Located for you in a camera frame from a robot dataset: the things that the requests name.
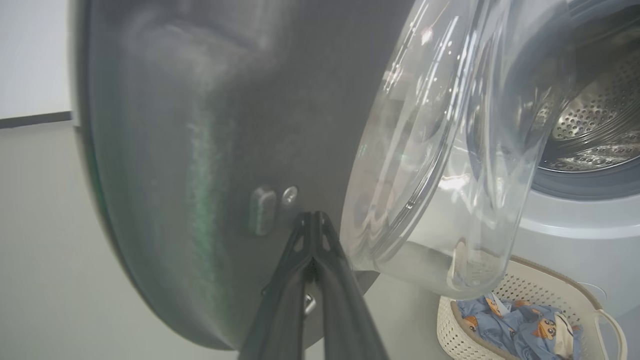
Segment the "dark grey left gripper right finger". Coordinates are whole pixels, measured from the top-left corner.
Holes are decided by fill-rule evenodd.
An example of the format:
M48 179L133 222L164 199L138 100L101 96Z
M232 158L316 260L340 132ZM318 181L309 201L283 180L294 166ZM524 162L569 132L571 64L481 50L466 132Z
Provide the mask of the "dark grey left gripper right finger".
M329 215L311 215L311 257L322 294L326 360L388 360Z

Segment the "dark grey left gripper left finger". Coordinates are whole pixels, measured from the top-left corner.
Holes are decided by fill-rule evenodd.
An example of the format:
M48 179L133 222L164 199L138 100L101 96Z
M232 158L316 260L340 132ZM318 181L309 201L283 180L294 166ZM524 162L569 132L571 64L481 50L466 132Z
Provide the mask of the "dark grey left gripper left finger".
M240 360L302 360L306 287L316 280L314 215L299 214L242 345Z

